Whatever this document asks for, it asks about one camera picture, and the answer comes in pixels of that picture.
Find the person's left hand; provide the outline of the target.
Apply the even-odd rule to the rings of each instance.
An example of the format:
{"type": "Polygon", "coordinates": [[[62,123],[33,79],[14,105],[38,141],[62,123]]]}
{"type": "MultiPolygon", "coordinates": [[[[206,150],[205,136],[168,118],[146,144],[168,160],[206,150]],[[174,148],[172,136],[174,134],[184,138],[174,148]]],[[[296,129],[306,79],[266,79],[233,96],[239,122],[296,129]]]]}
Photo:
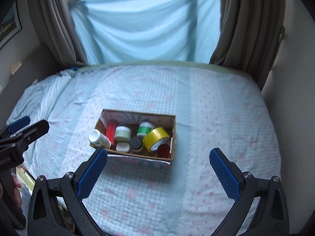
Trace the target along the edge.
{"type": "Polygon", "coordinates": [[[14,202],[18,207],[21,207],[22,206],[22,198],[21,198],[21,193],[20,193],[21,183],[19,182],[19,180],[14,174],[12,174],[12,182],[14,186],[13,188],[14,202]]]}

